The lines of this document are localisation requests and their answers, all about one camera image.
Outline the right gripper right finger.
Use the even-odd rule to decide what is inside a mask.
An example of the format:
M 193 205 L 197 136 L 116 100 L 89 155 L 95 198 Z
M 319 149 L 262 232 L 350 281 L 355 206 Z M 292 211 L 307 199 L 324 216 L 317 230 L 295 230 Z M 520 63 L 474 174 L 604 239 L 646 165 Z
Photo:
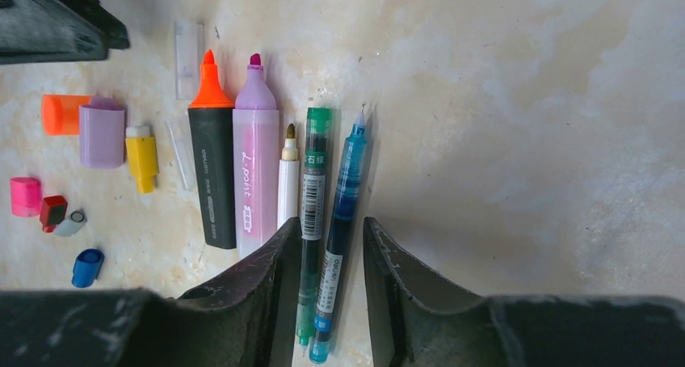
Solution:
M 473 293 L 364 220 L 376 366 L 681 366 L 684 304 L 659 296 Z

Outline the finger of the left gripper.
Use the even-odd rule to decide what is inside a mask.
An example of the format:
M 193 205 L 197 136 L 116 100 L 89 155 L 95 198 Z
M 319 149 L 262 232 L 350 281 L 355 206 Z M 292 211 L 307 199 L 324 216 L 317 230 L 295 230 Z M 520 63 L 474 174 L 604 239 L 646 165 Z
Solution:
M 1 0 L 3 65 L 103 61 L 129 48 L 127 28 L 99 0 Z

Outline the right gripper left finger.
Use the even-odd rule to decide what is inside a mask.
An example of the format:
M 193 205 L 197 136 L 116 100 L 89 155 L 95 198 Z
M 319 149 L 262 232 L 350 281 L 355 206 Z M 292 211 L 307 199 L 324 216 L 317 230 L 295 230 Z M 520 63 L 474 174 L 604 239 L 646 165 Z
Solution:
M 289 366 L 300 222 L 177 298 L 148 289 L 1 295 L 4 366 Z

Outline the orange highlighter cap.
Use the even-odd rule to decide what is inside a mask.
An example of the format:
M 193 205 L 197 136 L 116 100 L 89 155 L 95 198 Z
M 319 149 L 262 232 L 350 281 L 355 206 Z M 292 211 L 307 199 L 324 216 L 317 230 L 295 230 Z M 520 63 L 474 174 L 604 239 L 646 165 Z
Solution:
M 44 95 L 41 102 L 44 131 L 49 136 L 78 135 L 79 109 L 91 99 L 91 95 Z

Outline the lilac highlighter cap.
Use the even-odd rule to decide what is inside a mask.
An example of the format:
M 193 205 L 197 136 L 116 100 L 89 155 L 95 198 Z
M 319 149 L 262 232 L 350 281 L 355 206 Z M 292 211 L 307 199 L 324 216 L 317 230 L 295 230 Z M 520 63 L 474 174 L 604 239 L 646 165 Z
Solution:
M 94 96 L 79 107 L 80 162 L 93 169 L 124 164 L 125 108 L 114 99 Z

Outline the clear teal gel pen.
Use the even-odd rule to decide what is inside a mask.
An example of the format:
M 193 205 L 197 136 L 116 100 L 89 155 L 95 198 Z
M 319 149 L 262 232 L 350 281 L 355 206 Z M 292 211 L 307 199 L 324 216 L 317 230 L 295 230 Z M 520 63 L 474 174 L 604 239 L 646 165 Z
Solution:
M 366 117 L 361 109 L 345 139 L 339 164 L 338 180 L 326 240 L 326 250 L 320 275 L 315 315 L 314 335 L 309 346 L 309 360 L 323 364 L 330 354 L 330 341 L 334 328 L 334 313 L 338 287 L 343 274 L 344 259 L 353 233 L 355 213 L 362 183 Z

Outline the clear pen cap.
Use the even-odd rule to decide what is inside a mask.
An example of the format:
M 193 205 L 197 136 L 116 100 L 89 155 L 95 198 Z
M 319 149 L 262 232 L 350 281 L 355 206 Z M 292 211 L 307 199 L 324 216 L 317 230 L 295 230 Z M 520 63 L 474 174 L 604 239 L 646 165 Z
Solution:
M 185 115 L 166 120 L 165 126 L 174 148 L 181 184 L 184 189 L 192 190 L 196 186 L 196 177 L 188 117 Z
M 176 99 L 188 101 L 196 97 L 204 48 L 203 24 L 190 20 L 174 22 Z

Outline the blue marker cap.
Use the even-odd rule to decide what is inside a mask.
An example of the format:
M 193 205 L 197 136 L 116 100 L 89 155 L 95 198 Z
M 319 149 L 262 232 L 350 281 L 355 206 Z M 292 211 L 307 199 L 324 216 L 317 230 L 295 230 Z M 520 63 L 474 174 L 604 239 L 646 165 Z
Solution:
M 99 276 L 105 255 L 97 248 L 85 249 L 74 261 L 72 286 L 80 289 L 91 287 Z

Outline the small red pen cap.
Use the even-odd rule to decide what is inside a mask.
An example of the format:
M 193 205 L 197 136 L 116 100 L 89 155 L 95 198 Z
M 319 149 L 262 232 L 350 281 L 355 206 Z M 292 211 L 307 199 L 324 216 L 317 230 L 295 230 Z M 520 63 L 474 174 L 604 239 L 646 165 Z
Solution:
M 52 233 L 65 219 L 68 208 L 67 200 L 61 196 L 46 196 L 40 206 L 41 229 L 45 233 Z

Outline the black orange cap highlighter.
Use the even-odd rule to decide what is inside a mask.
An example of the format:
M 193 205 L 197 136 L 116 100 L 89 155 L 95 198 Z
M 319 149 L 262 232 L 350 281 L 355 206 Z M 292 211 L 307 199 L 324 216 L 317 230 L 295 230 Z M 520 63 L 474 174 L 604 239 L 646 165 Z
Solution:
M 200 64 L 200 86 L 187 109 L 205 242 L 237 247 L 233 181 L 234 102 L 224 93 L 211 49 Z

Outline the grey marker cap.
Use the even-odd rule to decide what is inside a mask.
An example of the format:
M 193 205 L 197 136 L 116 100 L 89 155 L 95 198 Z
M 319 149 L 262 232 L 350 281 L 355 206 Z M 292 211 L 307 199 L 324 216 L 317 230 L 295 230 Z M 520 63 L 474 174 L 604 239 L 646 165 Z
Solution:
M 69 237 L 76 234 L 85 224 L 87 218 L 82 209 L 70 213 L 53 231 L 57 236 Z

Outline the clear green gel pen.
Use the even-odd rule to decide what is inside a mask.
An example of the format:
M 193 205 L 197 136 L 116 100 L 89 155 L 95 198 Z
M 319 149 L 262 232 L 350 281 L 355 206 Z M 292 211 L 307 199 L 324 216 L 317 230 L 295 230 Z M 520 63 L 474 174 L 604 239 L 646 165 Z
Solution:
M 329 108 L 309 108 L 307 111 L 300 209 L 302 251 L 296 318 L 296 338 L 303 351 L 308 348 L 314 333 L 313 315 L 319 285 L 331 121 L 332 110 Z

